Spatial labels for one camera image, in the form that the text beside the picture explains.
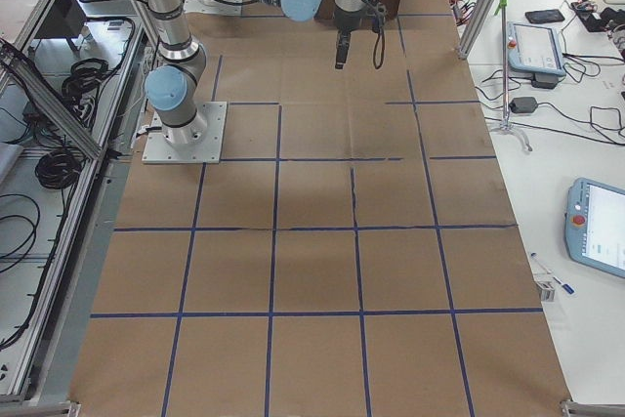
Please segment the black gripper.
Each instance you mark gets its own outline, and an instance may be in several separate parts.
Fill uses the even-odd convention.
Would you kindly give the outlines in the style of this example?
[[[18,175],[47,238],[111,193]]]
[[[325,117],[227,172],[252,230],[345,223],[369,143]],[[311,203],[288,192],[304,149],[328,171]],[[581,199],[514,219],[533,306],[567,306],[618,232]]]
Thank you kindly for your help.
[[[351,33],[360,29],[362,18],[362,9],[358,11],[334,10],[333,21],[337,29],[335,69],[342,69],[345,66],[350,49]]]

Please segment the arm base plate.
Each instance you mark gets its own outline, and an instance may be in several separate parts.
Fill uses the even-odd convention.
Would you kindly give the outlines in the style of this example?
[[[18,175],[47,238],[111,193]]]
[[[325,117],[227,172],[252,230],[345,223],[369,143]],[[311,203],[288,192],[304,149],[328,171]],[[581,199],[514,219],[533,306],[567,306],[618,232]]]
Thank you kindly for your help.
[[[185,127],[172,128],[154,113],[147,133],[142,162],[145,164],[218,164],[221,160],[227,102],[197,105],[194,119]]]

